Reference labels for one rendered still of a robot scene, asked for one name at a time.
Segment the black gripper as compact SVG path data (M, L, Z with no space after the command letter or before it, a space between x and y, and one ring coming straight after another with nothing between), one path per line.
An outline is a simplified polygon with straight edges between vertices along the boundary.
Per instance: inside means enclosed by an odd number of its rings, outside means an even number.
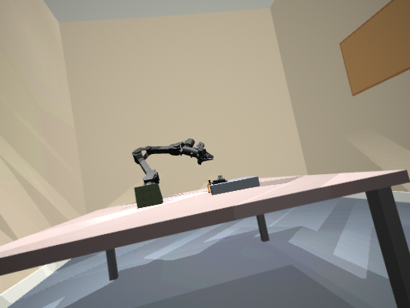
M190 149L190 158L197 158L197 163L199 165L201 165L201 163L204 161L213 160L213 156L209 154L203 147L204 144L201 143L199 149L195 149L194 147Z

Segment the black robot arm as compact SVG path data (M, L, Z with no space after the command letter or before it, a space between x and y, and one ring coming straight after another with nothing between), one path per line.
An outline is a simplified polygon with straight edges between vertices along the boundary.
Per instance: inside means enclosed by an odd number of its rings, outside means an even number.
M158 172L154 169L152 170L148 164L146 163L146 159L149 155L151 154L165 154L168 153L172 156L178 156L178 155L189 155L190 154L190 149L193 148L194 145L194 140L193 139L188 139L185 140L185 142L178 142L175 144L171 144L169 146L147 146L145 148L140 147L133 152L133 157L134 160L137 164L140 164L142 167L143 171L145 172L146 176L143 177L144 181L144 186L154 184L154 183L160 183L160 178L158 175ZM180 148L181 145L181 148ZM142 152L143 150L146 150L146 154L143 156Z

